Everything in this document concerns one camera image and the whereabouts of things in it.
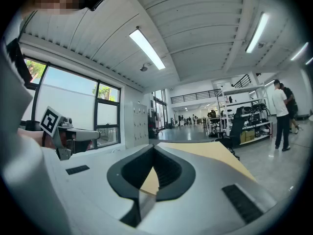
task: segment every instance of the black hair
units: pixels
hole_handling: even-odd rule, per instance
[[[280,82],[279,82],[279,80],[278,79],[275,79],[275,81],[274,81],[274,85],[276,86],[276,85],[280,85]]]

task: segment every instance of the smoke detector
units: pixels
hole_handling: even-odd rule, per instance
[[[141,71],[146,71],[148,68],[145,67],[144,65],[140,68]]]

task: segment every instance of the white cabinet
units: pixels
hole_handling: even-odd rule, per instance
[[[147,106],[131,103],[125,106],[125,145],[132,148],[148,144],[148,113]]]

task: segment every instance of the floor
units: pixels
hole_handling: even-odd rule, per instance
[[[235,148],[240,162],[251,172],[254,178],[269,190],[276,200],[286,198],[299,186],[308,168],[312,148],[313,122],[298,121],[301,130],[298,134],[290,134],[291,150],[282,152],[275,149],[276,119],[273,117],[273,138],[266,138]],[[162,140],[213,140],[209,138],[203,125],[182,126],[163,130],[157,140],[149,140],[158,144]]]

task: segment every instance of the fluorescent light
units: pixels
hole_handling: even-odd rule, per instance
[[[308,65],[311,61],[313,60],[313,58],[311,58],[308,62],[306,62],[305,64]]]
[[[165,68],[161,59],[159,58],[159,56],[157,55],[155,50],[152,48],[151,44],[149,44],[148,40],[144,37],[144,35],[141,33],[141,31],[139,29],[135,30],[129,36],[147,54],[147,56],[151,59],[151,61],[155,64],[155,66],[159,70]]]
[[[270,82],[269,82],[268,84],[266,84],[265,86],[270,85],[270,84],[272,84],[272,83],[274,83],[274,80],[270,81]]]
[[[268,19],[269,19],[269,14],[266,14],[266,13],[261,14],[261,19],[260,19],[258,28],[255,31],[253,38],[252,38],[250,44],[248,45],[248,47],[246,49],[247,53],[251,53],[253,51],[254,47],[256,46],[256,44],[258,43],[258,41],[259,41],[259,39],[263,33],[263,30],[265,29],[265,26],[268,23]]]
[[[308,46],[308,42],[306,42],[303,46],[302,46],[302,48],[299,50],[299,52],[297,53],[297,54],[295,54],[295,56],[293,57],[293,58],[291,58],[291,61],[293,61],[295,58],[297,58],[297,56],[299,56],[300,54],[301,54],[301,52],[303,52],[305,49],[306,49],[306,47]]]

